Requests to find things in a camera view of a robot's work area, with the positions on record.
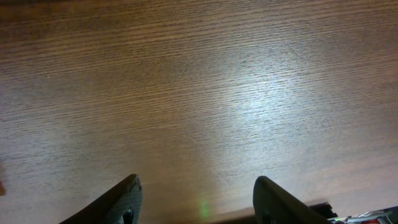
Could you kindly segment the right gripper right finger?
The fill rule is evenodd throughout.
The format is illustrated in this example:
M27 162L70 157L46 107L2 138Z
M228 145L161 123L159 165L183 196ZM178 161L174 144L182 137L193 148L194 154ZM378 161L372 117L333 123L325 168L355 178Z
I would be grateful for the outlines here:
M256 220L261 224L330 223L266 176L257 178L252 201Z

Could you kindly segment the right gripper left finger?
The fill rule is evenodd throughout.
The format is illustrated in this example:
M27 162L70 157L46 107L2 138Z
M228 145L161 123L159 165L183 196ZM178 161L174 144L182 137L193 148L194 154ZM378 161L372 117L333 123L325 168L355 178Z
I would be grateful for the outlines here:
M137 224L141 205L141 181L131 174L61 224Z

